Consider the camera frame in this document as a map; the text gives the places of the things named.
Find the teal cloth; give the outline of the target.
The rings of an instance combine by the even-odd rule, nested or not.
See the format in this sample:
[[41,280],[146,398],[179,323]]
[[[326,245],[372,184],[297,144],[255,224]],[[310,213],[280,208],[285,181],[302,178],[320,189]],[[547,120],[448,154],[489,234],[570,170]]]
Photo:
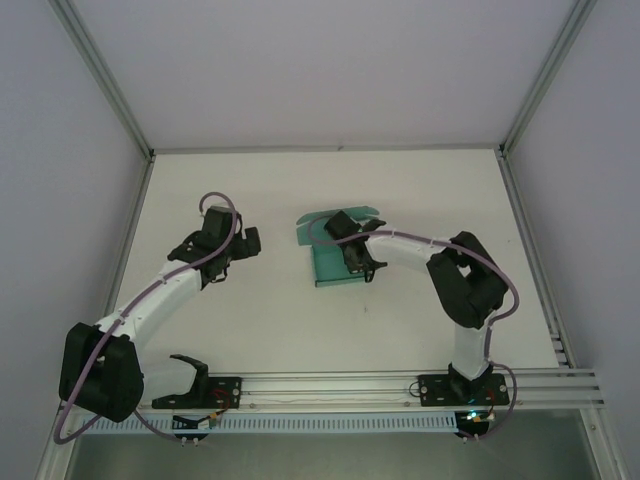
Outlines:
[[311,247],[312,271],[316,287],[328,287],[349,283],[373,281],[374,274],[350,274],[347,270],[338,243],[325,232],[327,221],[338,211],[345,211],[353,220],[363,224],[378,218],[379,211],[369,206],[312,212],[297,220],[297,241],[299,246]]

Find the aluminium frame crossbar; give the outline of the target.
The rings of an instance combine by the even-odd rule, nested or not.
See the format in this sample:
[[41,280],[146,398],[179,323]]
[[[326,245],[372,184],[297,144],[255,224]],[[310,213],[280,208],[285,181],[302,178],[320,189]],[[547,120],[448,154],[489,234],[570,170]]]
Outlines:
[[209,155],[209,154],[267,154],[267,153],[312,153],[312,152],[357,152],[357,151],[415,151],[415,150],[499,150],[496,142],[435,143],[435,144],[335,144],[335,145],[271,145],[232,147],[157,148],[160,155]]

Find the aluminium mounting rail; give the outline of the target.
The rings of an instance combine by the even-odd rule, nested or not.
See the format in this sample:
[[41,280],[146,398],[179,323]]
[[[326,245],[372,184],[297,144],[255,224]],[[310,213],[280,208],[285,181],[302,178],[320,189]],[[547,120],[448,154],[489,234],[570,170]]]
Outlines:
[[[418,371],[242,373],[239,405],[248,412],[417,411],[426,390]],[[521,410],[600,409],[604,395],[591,370],[517,369],[500,389]]]

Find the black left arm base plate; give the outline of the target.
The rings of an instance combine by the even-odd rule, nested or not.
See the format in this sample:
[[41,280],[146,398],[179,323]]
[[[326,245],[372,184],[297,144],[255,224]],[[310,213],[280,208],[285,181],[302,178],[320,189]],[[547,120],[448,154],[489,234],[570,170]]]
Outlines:
[[240,407],[243,379],[239,376],[209,376],[205,388],[205,406],[214,410]]

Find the aluminium frame post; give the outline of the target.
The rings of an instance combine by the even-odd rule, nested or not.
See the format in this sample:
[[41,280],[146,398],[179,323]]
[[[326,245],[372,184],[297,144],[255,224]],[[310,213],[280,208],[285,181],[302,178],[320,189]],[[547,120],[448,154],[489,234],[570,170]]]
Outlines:
[[598,0],[573,0],[499,150],[507,158],[523,137]]
[[152,162],[154,150],[143,133],[122,89],[98,48],[74,0],[47,0],[47,3],[80,54],[125,132],[143,158],[147,162]]

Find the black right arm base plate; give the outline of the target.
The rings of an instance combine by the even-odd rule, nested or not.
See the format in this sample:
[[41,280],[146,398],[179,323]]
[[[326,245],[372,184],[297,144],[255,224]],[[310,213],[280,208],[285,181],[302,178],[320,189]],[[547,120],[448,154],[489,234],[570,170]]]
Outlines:
[[418,377],[420,403],[436,406],[506,406],[510,396],[502,374],[491,373],[484,379],[454,379],[448,374],[425,374]]

